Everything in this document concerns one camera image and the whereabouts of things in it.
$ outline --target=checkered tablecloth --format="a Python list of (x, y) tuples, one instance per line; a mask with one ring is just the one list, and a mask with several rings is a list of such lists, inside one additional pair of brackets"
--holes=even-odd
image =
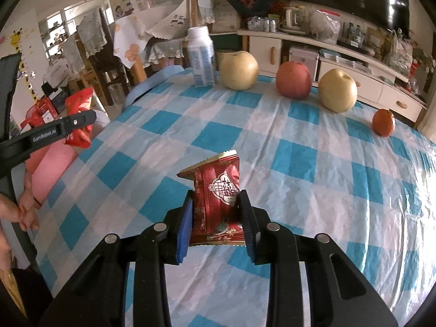
[[(296, 234), (328, 233), (403, 325), (436, 281), (436, 146), (400, 122), (377, 136), (374, 112), (357, 103), (334, 114), (316, 89), (291, 101), (267, 77), (235, 92), (173, 76), (111, 122), (51, 191), (35, 239), (48, 286), (56, 295), (106, 234), (137, 235), (180, 206), (192, 188), (181, 169), (236, 149), (251, 203)], [(173, 326), (265, 325), (269, 266), (251, 264), (244, 247), (191, 247), (165, 269)]]

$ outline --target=red packet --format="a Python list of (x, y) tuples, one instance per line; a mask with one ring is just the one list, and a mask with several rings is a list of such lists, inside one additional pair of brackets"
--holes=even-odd
[[(90, 110), (93, 91), (94, 89), (92, 87), (85, 88), (65, 99), (67, 114), (70, 116), (72, 114)], [(65, 144), (87, 149), (91, 146), (91, 133), (92, 125), (87, 125), (86, 127), (74, 130), (67, 136)]]
[(239, 156), (230, 150), (188, 167), (178, 177), (194, 181), (190, 244), (245, 244), (236, 203)]

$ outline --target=drawer handle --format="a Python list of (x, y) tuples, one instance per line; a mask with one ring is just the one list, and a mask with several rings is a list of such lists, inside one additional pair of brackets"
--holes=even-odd
[(397, 101), (397, 106), (403, 108), (403, 109), (407, 109), (407, 104), (404, 104), (403, 102)]
[(276, 47), (271, 47), (271, 55), (270, 55), (270, 63), (271, 65), (275, 65), (275, 55), (277, 54)]

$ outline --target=orange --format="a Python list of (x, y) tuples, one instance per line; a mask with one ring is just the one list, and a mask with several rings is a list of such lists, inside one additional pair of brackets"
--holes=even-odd
[(395, 118), (391, 111), (379, 109), (372, 117), (372, 129), (384, 138), (392, 135), (395, 130)]

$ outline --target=silver rivet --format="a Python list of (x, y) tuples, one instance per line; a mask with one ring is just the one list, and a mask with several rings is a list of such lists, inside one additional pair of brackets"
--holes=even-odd
[(329, 243), (330, 242), (330, 237), (326, 234), (319, 234), (317, 236), (317, 240), (321, 243)]
[(153, 226), (154, 231), (162, 232), (166, 230), (166, 225), (163, 222), (158, 222)]
[(115, 243), (116, 239), (117, 239), (116, 235), (109, 234), (109, 235), (106, 235), (105, 242), (106, 243)]
[(277, 224), (276, 222), (270, 222), (267, 224), (267, 229), (269, 231), (279, 231), (280, 230), (280, 225)]

